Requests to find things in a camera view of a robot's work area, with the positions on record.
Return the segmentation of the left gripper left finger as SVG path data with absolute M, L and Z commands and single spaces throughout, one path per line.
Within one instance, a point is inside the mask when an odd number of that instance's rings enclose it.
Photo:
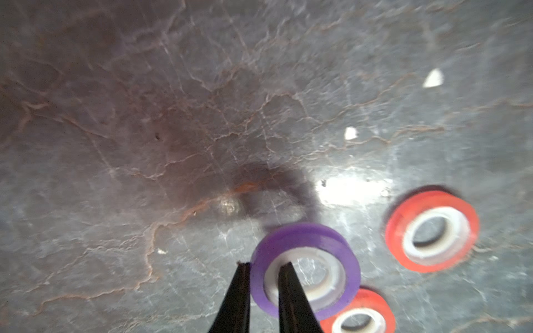
M 209 333 L 249 333 L 251 264 L 239 263 Z

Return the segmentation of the red tape roll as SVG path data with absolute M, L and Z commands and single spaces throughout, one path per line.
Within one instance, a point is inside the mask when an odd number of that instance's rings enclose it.
M 433 244 L 415 246 L 416 231 L 434 218 L 446 221 L 444 234 Z M 462 260 L 473 248 L 479 232 L 480 220 L 468 202 L 444 191 L 424 191 L 403 201 L 391 213 L 384 237 L 389 251 L 402 266 L 432 273 Z
M 353 316 L 367 316 L 369 320 L 360 327 L 348 327 L 346 322 Z M 370 332 L 394 333 L 395 316 L 386 300 L 376 292 L 361 288 L 356 297 L 338 314 L 320 322 L 324 332 Z

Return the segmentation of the purple tape roll back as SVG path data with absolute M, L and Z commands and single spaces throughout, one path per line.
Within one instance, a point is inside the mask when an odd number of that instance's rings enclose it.
M 315 223 L 292 223 L 268 234 L 251 256 L 250 288 L 255 303 L 278 317 L 278 273 L 297 259 L 316 260 L 326 268 L 322 281 L 304 288 L 317 320 L 336 315 L 358 293 L 362 274 L 349 243 L 336 230 Z

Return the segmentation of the red tape roll front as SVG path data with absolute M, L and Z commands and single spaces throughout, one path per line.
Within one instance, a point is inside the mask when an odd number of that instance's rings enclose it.
M 353 316 L 367 316 L 369 320 L 360 327 L 348 327 L 346 322 Z M 361 288 L 356 297 L 338 314 L 320 322 L 324 332 L 370 332 L 394 333 L 395 316 L 386 300 L 376 292 Z

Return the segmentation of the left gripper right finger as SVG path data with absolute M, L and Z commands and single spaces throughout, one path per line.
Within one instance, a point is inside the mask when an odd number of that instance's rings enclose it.
M 279 270 L 278 298 L 281 333 L 323 333 L 291 262 Z

